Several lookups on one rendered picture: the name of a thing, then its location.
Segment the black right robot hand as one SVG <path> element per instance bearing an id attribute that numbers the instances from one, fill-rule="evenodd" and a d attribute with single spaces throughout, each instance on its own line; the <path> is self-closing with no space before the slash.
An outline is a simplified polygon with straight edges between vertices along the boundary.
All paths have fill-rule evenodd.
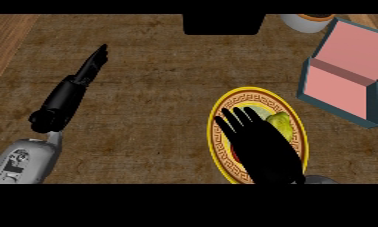
<path id="1" fill-rule="evenodd" d="M 257 185 L 303 184 L 300 156 L 274 125 L 256 111 L 222 109 L 226 120 L 215 117 L 216 123 L 234 146 L 241 164 Z"/>

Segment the red tomato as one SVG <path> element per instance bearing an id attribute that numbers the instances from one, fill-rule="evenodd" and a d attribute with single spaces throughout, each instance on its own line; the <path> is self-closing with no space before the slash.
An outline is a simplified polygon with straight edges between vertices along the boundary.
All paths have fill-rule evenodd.
<path id="1" fill-rule="evenodd" d="M 232 157 L 234 157 L 235 161 L 241 164 L 240 157 L 237 155 L 234 147 L 231 147 L 231 153 L 232 153 Z"/>

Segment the yellow rimmed patterned plate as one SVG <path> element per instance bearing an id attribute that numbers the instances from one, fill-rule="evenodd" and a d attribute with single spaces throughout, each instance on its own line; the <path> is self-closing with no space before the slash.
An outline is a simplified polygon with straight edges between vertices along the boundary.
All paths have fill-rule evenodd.
<path id="1" fill-rule="evenodd" d="M 253 184 L 253 179 L 247 174 L 247 170 L 240 164 L 231 153 L 231 142 L 223 134 L 223 131 L 216 123 L 216 117 L 225 118 L 222 109 L 229 111 L 238 107 L 244 109 L 250 107 L 259 114 L 262 119 L 266 119 L 278 112 L 285 112 L 290 115 L 290 123 L 294 130 L 293 140 L 290 144 L 302 159 L 303 168 L 308 168 L 309 160 L 309 142 L 305 125 L 300 117 L 287 103 L 287 101 L 269 90 L 259 87 L 241 87 L 231 90 L 217 100 L 209 117 L 207 123 L 207 141 L 217 168 L 234 184 Z"/>

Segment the teal box with pink inside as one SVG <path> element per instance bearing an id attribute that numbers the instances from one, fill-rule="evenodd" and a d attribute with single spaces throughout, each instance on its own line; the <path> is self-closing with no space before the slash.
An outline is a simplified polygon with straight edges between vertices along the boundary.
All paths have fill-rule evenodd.
<path id="1" fill-rule="evenodd" d="M 362 127 L 378 127 L 378 29 L 334 18 L 303 63 L 297 98 Z"/>

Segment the yellow green pear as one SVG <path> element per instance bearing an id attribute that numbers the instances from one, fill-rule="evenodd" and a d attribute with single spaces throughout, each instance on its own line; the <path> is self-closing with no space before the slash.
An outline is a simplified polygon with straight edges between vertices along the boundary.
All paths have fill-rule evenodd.
<path id="1" fill-rule="evenodd" d="M 290 123 L 290 115 L 285 112 L 278 112 L 266 118 L 266 121 L 278 129 L 287 141 L 293 140 L 294 130 Z"/>

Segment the white pot with orange rim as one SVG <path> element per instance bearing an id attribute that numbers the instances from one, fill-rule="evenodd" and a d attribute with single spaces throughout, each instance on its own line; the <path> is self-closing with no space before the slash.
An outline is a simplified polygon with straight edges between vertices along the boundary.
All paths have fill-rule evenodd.
<path id="1" fill-rule="evenodd" d="M 290 28 L 303 33 L 318 33 L 333 21 L 336 15 L 282 14 L 281 19 Z"/>

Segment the black appliance block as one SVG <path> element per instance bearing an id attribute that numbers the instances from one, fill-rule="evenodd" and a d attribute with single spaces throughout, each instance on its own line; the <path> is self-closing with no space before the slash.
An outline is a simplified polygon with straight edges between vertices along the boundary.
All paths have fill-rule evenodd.
<path id="1" fill-rule="evenodd" d="M 185 14 L 184 31 L 186 35 L 256 35 L 265 14 Z"/>

